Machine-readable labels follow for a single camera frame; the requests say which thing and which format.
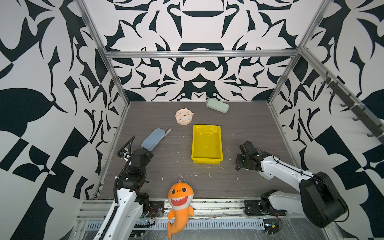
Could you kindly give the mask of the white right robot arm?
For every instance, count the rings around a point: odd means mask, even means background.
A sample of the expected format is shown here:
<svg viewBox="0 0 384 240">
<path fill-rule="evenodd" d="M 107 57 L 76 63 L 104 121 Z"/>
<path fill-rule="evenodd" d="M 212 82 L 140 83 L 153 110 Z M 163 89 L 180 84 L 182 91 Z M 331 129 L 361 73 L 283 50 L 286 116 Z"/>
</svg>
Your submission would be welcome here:
<svg viewBox="0 0 384 240">
<path fill-rule="evenodd" d="M 306 216 L 315 226 L 325 228 L 337 222 L 342 215 L 350 214 L 346 201 L 327 174 L 298 169 L 283 162 L 277 155 L 259 150 L 250 141 L 241 144 L 239 149 L 236 170 L 254 170 L 266 180 L 278 178 L 297 191 L 296 194 L 288 194 L 270 190 L 262 194 L 256 203 L 245 204 L 246 215 L 276 216 L 293 212 Z"/>
</svg>

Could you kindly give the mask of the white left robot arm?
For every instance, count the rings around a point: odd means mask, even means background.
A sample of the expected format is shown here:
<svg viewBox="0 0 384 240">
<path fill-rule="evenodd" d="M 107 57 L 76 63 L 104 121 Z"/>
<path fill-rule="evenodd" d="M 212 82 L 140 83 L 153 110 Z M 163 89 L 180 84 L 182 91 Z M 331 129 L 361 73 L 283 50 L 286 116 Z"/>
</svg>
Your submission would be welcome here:
<svg viewBox="0 0 384 240">
<path fill-rule="evenodd" d="M 148 211 L 149 195 L 141 194 L 140 189 L 147 182 L 146 168 L 154 155 L 144 148 L 133 151 L 134 139 L 132 137 L 118 151 L 118 156 L 126 160 L 126 164 L 115 176 L 114 201 L 95 240 L 129 239 L 139 218 Z"/>
</svg>

